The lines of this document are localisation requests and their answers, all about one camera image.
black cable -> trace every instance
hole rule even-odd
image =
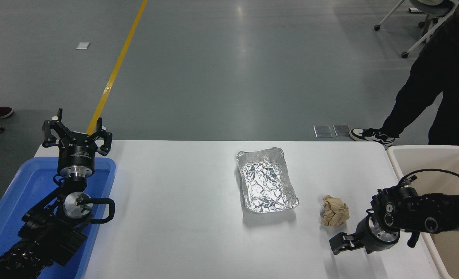
[[[411,173],[409,173],[409,174],[403,176],[403,177],[400,179],[400,181],[398,182],[398,184],[396,185],[396,187],[397,187],[397,188],[402,187],[402,183],[405,182],[405,180],[406,180],[409,176],[413,175],[414,173],[423,172],[423,171],[439,171],[439,172],[444,172],[444,173],[449,173],[449,174],[451,174],[451,175],[455,175],[455,176],[457,176],[457,177],[459,178],[459,174],[458,174],[458,173],[455,173],[455,172],[449,171],[449,170],[442,170],[442,169],[420,169],[420,170],[414,170],[414,171],[412,171]]]
[[[54,175],[54,177],[52,177],[52,180],[54,180],[54,183],[55,183],[57,186],[61,187],[62,182],[64,181],[64,177],[61,178],[61,179],[59,179],[59,180],[56,180],[56,177],[58,177],[58,176],[61,176],[61,175],[60,175],[60,174]]]

white table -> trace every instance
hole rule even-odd
[[[300,205],[254,214],[242,207],[236,154],[282,148]],[[36,157],[56,156],[42,148]],[[376,189],[397,182],[378,143],[114,141],[113,221],[101,225],[86,279],[438,278],[424,241],[334,256],[328,240],[354,233]],[[346,225],[320,225],[329,194],[350,207]]]

gray floor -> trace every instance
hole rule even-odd
[[[141,0],[0,0],[0,197],[42,142],[84,132]],[[313,125],[379,127],[424,15],[392,0],[149,0],[102,117],[118,140],[349,141]],[[74,48],[91,42],[88,50]],[[395,142],[427,143],[440,99]]]

crumpled paper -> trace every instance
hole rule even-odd
[[[325,211],[321,224],[325,226],[338,226],[350,218],[349,207],[343,203],[341,198],[326,195],[323,201]]]

metal plate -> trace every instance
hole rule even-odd
[[[335,134],[338,138],[345,138],[349,136],[350,128],[348,125],[333,125]]]
[[[76,46],[77,50],[86,50],[88,49],[88,46],[90,46],[90,42],[80,42],[78,43],[78,46]]]
[[[314,125],[317,138],[332,138],[331,129],[328,125]]]

